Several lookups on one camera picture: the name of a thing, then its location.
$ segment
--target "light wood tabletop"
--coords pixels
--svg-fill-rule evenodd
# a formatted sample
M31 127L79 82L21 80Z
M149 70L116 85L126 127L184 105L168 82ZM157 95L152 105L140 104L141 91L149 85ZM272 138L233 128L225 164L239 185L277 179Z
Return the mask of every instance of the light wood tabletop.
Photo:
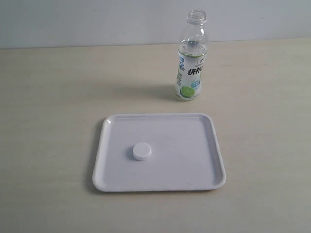
M0 232L311 232L311 39L210 43L200 97L177 45L0 50ZM212 117L227 181L209 192L92 185L105 117Z

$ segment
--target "plastic tray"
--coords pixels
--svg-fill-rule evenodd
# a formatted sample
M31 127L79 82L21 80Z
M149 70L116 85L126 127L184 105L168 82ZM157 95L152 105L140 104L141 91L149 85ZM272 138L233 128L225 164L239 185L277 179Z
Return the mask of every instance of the plastic tray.
M152 149L138 161L133 147ZM213 122L201 113L113 115L103 123L93 173L104 192L211 190L225 183Z

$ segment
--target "white wall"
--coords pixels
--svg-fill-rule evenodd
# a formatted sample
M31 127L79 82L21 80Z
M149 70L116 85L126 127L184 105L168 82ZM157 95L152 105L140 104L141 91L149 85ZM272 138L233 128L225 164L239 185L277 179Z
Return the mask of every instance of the white wall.
M0 48L177 42L190 9L212 41L311 36L311 0L0 0Z

